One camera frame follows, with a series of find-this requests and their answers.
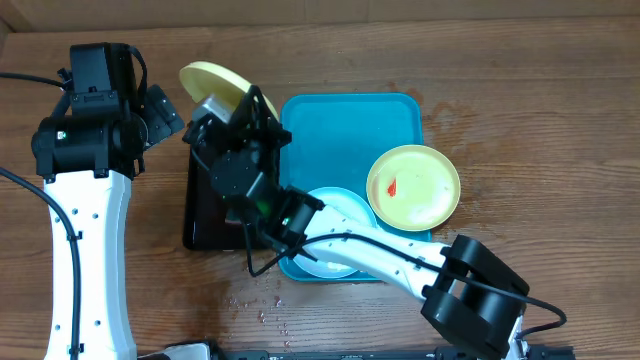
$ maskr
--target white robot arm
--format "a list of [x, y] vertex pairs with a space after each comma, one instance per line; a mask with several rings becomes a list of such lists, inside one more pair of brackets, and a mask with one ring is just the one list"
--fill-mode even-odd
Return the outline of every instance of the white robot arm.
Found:
[[[65, 211], [76, 232], [80, 254], [81, 307], [79, 359], [130, 360], [137, 357], [125, 295], [124, 228], [131, 180], [109, 171], [58, 174], [45, 192]], [[73, 273], [67, 233], [51, 213], [53, 232], [53, 315], [45, 360], [68, 360], [73, 306]]]
[[[440, 254], [447, 246], [445, 244], [401, 238], [351, 220], [331, 206], [318, 211], [305, 229], [305, 235], [309, 239], [336, 233], [366, 236], [437, 267], [442, 267], [446, 260]], [[422, 288], [425, 285], [433, 286], [438, 278], [435, 271], [421, 269], [388, 251], [355, 239], [320, 241], [305, 246], [304, 250], [318, 260], [366, 271], [377, 279], [405, 290], [420, 302], [425, 300]]]

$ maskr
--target black cable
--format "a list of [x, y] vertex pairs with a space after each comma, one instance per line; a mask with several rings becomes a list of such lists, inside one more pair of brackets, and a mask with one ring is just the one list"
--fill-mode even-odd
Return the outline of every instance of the black cable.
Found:
[[35, 81], [35, 82], [39, 82], [39, 83], [43, 83], [43, 84], [49, 84], [49, 85], [57, 86], [59, 88], [64, 89], [64, 84], [63, 83], [61, 83], [59, 81], [47, 79], [47, 78], [41, 78], [39, 76], [0, 72], [0, 78]]
[[138, 101], [140, 104], [144, 104], [144, 96], [147, 93], [147, 64], [144, 63], [142, 54], [135, 46], [129, 45], [129, 52], [138, 60], [142, 68], [142, 78], [140, 79], [140, 85], [138, 85]]
[[209, 167], [207, 166], [207, 164], [204, 163], [204, 161], [202, 161], [202, 159], [200, 158], [200, 156], [198, 155], [198, 153], [196, 152], [196, 148], [195, 147], [191, 147], [191, 155], [193, 156], [193, 158], [196, 160], [196, 162], [198, 163], [198, 165], [200, 165], [200, 167], [202, 168], [202, 170], [204, 170], [205, 172], [209, 172]]
[[549, 324], [545, 324], [545, 325], [540, 325], [540, 326], [534, 326], [532, 328], [526, 329], [522, 332], [520, 332], [517, 335], [518, 339], [524, 339], [525, 336], [533, 334], [535, 332], [540, 332], [540, 331], [545, 331], [545, 330], [550, 330], [550, 329], [555, 329], [555, 328], [559, 328], [560, 326], [564, 325], [567, 322], [567, 315], [564, 313], [564, 311], [560, 310], [558, 307], [551, 305], [547, 302], [544, 302], [542, 300], [538, 300], [535, 298], [531, 298], [528, 296], [524, 296], [524, 295], [520, 295], [520, 294], [516, 294], [510, 291], [506, 291], [506, 290], [502, 290], [502, 289], [498, 289], [496, 287], [493, 287], [491, 285], [487, 285], [484, 283], [481, 283], [479, 281], [470, 279], [466, 276], [460, 276], [458, 274], [452, 273], [450, 271], [444, 270], [441, 267], [426, 263], [420, 259], [416, 259], [410, 255], [407, 255], [405, 253], [403, 253], [402, 251], [399, 251], [391, 246], [388, 246], [386, 244], [383, 244], [381, 242], [375, 241], [371, 238], [368, 238], [366, 236], [363, 235], [359, 235], [359, 234], [353, 234], [353, 233], [335, 233], [335, 234], [327, 234], [327, 235], [321, 235], [321, 236], [317, 236], [315, 238], [311, 238], [311, 239], [307, 239], [305, 242], [298, 244], [297, 246], [294, 246], [280, 254], [278, 254], [273, 260], [271, 260], [269, 263], [267, 263], [262, 269], [260, 269], [257, 272], [253, 272], [253, 266], [251, 264], [251, 245], [250, 245], [250, 241], [249, 241], [249, 232], [248, 232], [248, 226], [245, 222], [242, 223], [243, 224], [243, 228], [244, 228], [244, 233], [245, 233], [245, 243], [247, 246], [247, 262], [248, 262], [248, 268], [249, 268], [249, 273], [253, 276], [256, 277], [262, 273], [264, 273], [267, 269], [269, 269], [271, 266], [273, 266], [275, 263], [277, 263], [278, 261], [280, 261], [280, 259], [286, 257], [286, 256], [290, 256], [293, 254], [298, 253], [299, 251], [302, 250], [303, 247], [310, 245], [312, 243], [318, 242], [318, 241], [324, 241], [324, 240], [328, 240], [328, 239], [345, 239], [345, 238], [349, 238], [349, 239], [355, 239], [355, 240], [360, 240], [363, 242], [366, 242], [368, 244], [374, 245], [382, 250], [385, 250], [393, 255], [396, 255], [406, 261], [409, 261], [413, 264], [416, 264], [420, 267], [424, 267], [425, 269], [429, 269], [431, 271], [435, 271], [439, 274], [442, 274], [446, 277], [452, 278], [454, 280], [457, 281], [461, 281], [467, 285], [470, 286], [474, 286], [483, 290], [487, 290], [487, 291], [492, 291], [496, 294], [502, 295], [502, 296], [506, 296], [512, 299], [515, 299], [517, 301], [520, 301], [522, 303], [526, 303], [526, 304], [531, 304], [537, 307], [540, 307], [542, 309], [551, 311], [552, 313], [558, 315], [558, 317], [560, 318], [558, 321], [549, 323]]
[[9, 170], [0, 167], [0, 175], [6, 177], [7, 179], [13, 181], [14, 183], [22, 186], [23, 188], [31, 191], [37, 197], [42, 199], [44, 202], [49, 205], [53, 211], [58, 215], [60, 221], [62, 221], [62, 225], [67, 231], [67, 240], [69, 240], [69, 245], [71, 246], [71, 264], [73, 268], [73, 310], [71, 317], [71, 360], [78, 359], [78, 351], [80, 350], [80, 256], [78, 253], [78, 237], [76, 236], [75, 231], [73, 230], [73, 225], [71, 225], [71, 221], [67, 214], [62, 210], [60, 205], [53, 200], [49, 195], [47, 195], [44, 191], [40, 190], [37, 186], [31, 184], [27, 180], [21, 178], [20, 176], [10, 172]]
[[64, 93], [62, 93], [60, 100], [58, 100], [56, 107], [53, 108], [51, 117], [64, 116], [64, 114], [67, 113], [67, 110], [69, 110], [69, 106], [71, 106], [71, 96], [69, 96], [69, 93], [65, 91]]

